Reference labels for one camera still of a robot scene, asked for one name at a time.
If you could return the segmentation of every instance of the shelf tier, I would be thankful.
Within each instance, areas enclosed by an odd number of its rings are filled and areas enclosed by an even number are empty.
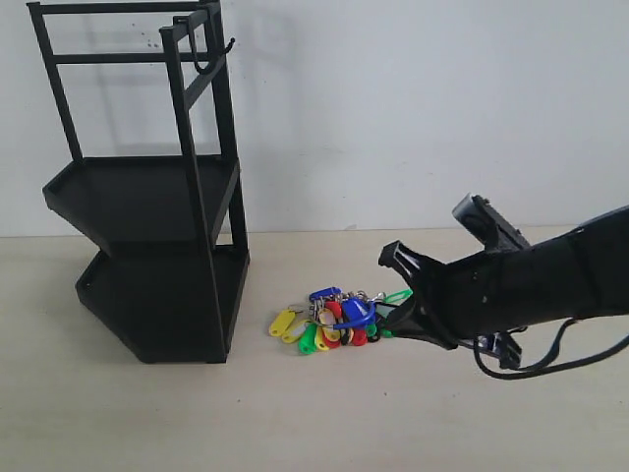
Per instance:
[[[220,155],[198,156],[207,232],[215,243],[240,168]],[[50,209],[112,257],[196,254],[182,156],[88,157],[43,189]]]
[[[231,346],[249,253],[213,255],[223,346],[212,345],[207,268],[192,256],[112,259],[100,251],[77,282],[81,302],[146,363],[223,363]]]

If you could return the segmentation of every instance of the black cable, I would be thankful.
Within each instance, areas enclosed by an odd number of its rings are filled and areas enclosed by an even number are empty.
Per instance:
[[[548,349],[547,354],[543,356],[538,362],[527,367],[519,367],[513,370],[518,371],[518,372],[537,371],[541,368],[546,367],[550,363],[554,362],[557,359],[557,357],[559,357],[559,351],[561,347],[561,338],[563,337],[563,334],[566,332],[566,329],[568,327],[570,327],[571,325],[574,325],[576,322],[577,320],[575,320],[574,318],[571,318],[570,320],[565,321],[561,325],[561,327],[557,331],[557,335],[554,337],[554,340],[552,341],[552,344],[550,344],[550,349]]]
[[[552,362],[559,355],[559,352],[558,352],[559,343],[566,328],[568,328],[570,325],[575,324],[577,321],[578,320],[575,320],[575,319],[570,319],[566,321],[559,329],[559,332],[557,333],[557,336],[555,337],[555,340],[553,341],[552,346],[550,347],[550,351],[548,351],[548,354],[546,354],[536,364],[533,364],[532,366],[528,366],[526,368],[519,369],[519,371],[524,371],[524,372],[517,372],[516,374],[502,374],[500,372],[495,372],[491,370],[490,368],[488,368],[484,364],[483,359],[481,358],[479,339],[477,337],[474,338],[474,360],[479,366],[479,369],[481,369],[481,371],[483,371],[484,374],[494,379],[498,379],[501,381],[517,381],[517,380],[523,380],[523,379],[532,379],[534,377],[545,376],[548,374],[553,374],[553,373],[561,372],[561,371],[567,371],[570,369],[576,369],[578,367],[589,366],[589,365],[595,364],[596,362],[600,362],[605,359],[608,359],[609,357],[615,354],[618,354],[620,351],[622,351],[626,347],[629,347],[629,335],[627,335],[622,340],[620,340],[620,342],[618,342],[617,344],[614,344],[609,349],[602,351],[599,354],[595,354],[589,357],[584,357],[576,361],[564,362],[563,364],[557,364],[556,366],[548,366],[547,364],[549,364],[549,362]],[[546,361],[547,359],[550,359],[550,361],[547,364],[545,364],[545,366],[543,366],[543,362]]]

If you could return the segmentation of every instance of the metal frame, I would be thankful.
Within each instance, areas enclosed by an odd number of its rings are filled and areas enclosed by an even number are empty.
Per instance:
[[[216,333],[212,342],[226,352],[226,340],[216,287],[213,253],[216,251],[214,240],[208,231],[208,224],[203,207],[202,188],[200,185],[198,158],[195,150],[190,109],[202,92],[212,85],[218,138],[221,158],[236,165],[237,181],[229,202],[229,219],[232,231],[233,251],[240,256],[249,256],[247,228],[243,206],[240,179],[239,157],[234,132],[234,117],[227,71],[225,41],[219,0],[200,0],[199,2],[138,2],[138,3],[91,3],[91,4],[51,4],[28,3],[32,24],[39,42],[46,73],[68,141],[70,153],[75,165],[84,165],[77,131],[72,119],[68,100],[59,75],[59,65],[69,64],[120,64],[120,63],[158,63],[166,64],[177,130],[182,152],[184,169],[188,182],[190,204],[197,235],[199,255],[207,267],[210,308],[213,313],[207,317],[210,332]],[[97,54],[55,54],[52,49],[44,16],[75,14],[112,14],[112,13],[164,13],[192,12],[188,16],[173,17],[173,25],[160,29],[163,53],[97,53]],[[203,26],[205,33],[205,52],[180,52],[179,41],[189,37],[190,30]],[[182,62],[207,61],[211,68],[199,74],[185,88]]]

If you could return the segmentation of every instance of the beige floor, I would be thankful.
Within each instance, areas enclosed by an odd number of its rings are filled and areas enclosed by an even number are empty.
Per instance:
[[[629,353],[501,383],[467,350],[383,339],[300,357],[265,334],[275,311],[320,287],[404,288],[377,265],[395,239],[443,260],[478,249],[458,230],[252,235],[221,366],[137,362],[77,300],[95,252],[85,239],[0,240],[0,470],[627,470]],[[527,360],[555,328],[522,335]],[[580,324],[564,352],[627,331],[629,319]]]

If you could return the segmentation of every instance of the robotic arm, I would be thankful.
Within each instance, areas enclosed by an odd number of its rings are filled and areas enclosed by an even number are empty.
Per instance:
[[[402,305],[391,307],[385,327],[393,334],[448,350],[470,348],[481,370],[501,380],[594,364],[629,345],[627,336],[601,354],[550,365],[570,325],[629,313],[629,206],[536,245],[481,196],[467,196],[453,215],[485,246],[481,252],[443,264],[400,241],[382,249],[378,263],[397,271],[413,290]],[[512,334],[563,319],[548,354],[521,367],[522,349]],[[515,372],[492,371],[482,354]]]

